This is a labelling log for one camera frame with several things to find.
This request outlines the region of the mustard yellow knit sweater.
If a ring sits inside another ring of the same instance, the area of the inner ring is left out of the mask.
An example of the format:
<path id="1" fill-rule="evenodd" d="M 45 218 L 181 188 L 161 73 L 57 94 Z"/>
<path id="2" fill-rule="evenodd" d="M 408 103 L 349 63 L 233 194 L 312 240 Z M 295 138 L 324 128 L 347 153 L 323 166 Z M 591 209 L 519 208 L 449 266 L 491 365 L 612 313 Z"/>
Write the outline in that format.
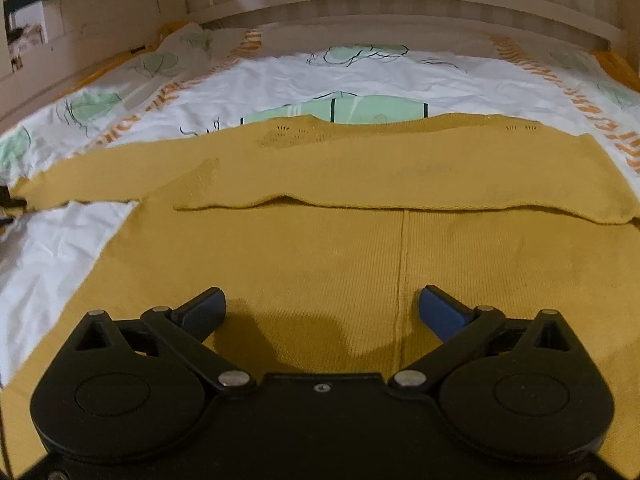
<path id="1" fill-rule="evenodd" d="M 433 284 L 512 318 L 565 316 L 610 385 L 602 453 L 639 471 L 639 201 L 610 155 L 507 117 L 397 125 L 281 118 L 64 159 L 15 191 L 38 216 L 133 202 L 58 324 L 2 396 L 17 471 L 43 453 L 28 414 L 80 318 L 135 318 L 221 288 L 212 340 L 250 374 L 392 374 L 435 348 Z"/>

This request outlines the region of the white patterned duvet cover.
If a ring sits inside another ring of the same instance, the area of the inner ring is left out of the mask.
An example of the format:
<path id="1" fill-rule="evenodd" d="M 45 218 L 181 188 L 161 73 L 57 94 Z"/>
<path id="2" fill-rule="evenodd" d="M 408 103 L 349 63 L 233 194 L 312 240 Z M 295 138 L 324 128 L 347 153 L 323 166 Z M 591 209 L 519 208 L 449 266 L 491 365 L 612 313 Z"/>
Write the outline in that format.
<path id="1" fill-rule="evenodd" d="M 639 200 L 639 96 L 590 52 L 425 27 L 183 26 L 23 120 L 1 144 L 16 186 L 104 148 L 205 136 L 281 118 L 397 125 L 451 114 L 536 122 L 596 140 Z M 27 211 L 1 240 L 1 382 L 58 324 L 133 202 Z"/>

